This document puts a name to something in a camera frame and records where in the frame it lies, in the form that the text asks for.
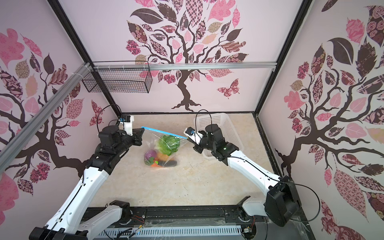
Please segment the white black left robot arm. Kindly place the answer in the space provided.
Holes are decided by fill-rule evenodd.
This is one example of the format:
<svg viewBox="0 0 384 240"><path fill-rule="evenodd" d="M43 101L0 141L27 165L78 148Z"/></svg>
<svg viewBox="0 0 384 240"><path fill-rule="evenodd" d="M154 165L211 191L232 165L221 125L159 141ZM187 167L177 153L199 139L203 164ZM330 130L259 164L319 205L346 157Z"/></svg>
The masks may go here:
<svg viewBox="0 0 384 240"><path fill-rule="evenodd" d="M42 228L36 227L30 240L92 240L114 223L132 219L130 204L113 201L104 210L82 223L94 196L132 146L142 145L144 128L128 134L118 126L108 126L98 134L100 144L87 161L83 175L55 215Z"/></svg>

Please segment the purple toy onion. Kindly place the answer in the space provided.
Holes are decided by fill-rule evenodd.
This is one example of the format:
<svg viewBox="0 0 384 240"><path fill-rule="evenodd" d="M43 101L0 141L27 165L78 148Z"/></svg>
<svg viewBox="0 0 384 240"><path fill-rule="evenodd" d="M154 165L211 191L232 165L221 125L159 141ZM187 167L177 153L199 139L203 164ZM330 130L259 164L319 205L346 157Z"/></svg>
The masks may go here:
<svg viewBox="0 0 384 240"><path fill-rule="evenodd" d="M144 160L149 164L152 165L157 158L157 152L156 150L149 150L144 155Z"/></svg>

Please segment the dark toy eggplant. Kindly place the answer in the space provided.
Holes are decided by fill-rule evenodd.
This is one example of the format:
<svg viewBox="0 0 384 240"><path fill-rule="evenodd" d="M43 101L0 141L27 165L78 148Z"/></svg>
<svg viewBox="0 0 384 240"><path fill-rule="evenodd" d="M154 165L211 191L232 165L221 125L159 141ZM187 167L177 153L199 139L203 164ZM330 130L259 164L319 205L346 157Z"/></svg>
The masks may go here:
<svg viewBox="0 0 384 240"><path fill-rule="evenodd" d="M169 161L159 161L158 165L160 167L164 167L164 168L171 168L171 167L175 167L178 165L178 162L175 161L175 160L169 160Z"/></svg>

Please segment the yellow toy potato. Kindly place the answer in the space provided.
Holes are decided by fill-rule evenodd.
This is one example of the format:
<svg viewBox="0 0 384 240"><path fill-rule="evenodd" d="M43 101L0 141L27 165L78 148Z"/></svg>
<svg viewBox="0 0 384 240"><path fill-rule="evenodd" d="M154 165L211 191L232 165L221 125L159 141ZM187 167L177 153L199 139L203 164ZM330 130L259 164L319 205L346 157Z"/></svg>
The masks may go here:
<svg viewBox="0 0 384 240"><path fill-rule="evenodd" d="M158 152L157 158L159 161L165 161L166 162L166 161L168 161L169 156Z"/></svg>

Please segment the green toy cabbage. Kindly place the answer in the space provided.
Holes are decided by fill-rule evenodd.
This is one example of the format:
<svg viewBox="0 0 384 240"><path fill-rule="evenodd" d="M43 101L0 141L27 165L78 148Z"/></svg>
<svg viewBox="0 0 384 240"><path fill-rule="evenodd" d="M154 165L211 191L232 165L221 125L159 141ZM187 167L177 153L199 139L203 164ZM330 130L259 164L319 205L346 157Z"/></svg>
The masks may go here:
<svg viewBox="0 0 384 240"><path fill-rule="evenodd" d="M157 140L156 148L162 154L171 156L178 151L181 145L179 138L170 135L163 135L160 139Z"/></svg>

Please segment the clear blue-zipper zip bag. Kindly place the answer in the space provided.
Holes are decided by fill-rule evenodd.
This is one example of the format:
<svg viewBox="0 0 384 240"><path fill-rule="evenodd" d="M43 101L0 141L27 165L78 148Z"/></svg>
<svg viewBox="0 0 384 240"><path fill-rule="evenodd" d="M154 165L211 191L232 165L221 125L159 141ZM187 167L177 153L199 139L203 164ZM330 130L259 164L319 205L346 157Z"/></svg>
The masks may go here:
<svg viewBox="0 0 384 240"><path fill-rule="evenodd" d="M150 167L173 168L178 165L176 153L187 143L187 138L169 132L143 127L144 163Z"/></svg>

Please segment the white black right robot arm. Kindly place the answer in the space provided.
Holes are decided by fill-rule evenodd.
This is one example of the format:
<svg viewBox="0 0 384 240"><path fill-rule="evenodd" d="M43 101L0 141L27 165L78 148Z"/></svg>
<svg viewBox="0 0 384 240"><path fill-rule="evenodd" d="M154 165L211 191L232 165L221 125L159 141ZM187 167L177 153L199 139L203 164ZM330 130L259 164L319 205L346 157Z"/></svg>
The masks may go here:
<svg viewBox="0 0 384 240"><path fill-rule="evenodd" d="M255 184L263 197L247 197L240 209L248 217L268 217L275 225L284 227L301 208L301 200L294 181L288 177L279 177L248 158L239 147L225 140L217 124L211 124L204 131L191 127L184 134L194 144L194 150L211 152L212 156L226 166L237 170Z"/></svg>

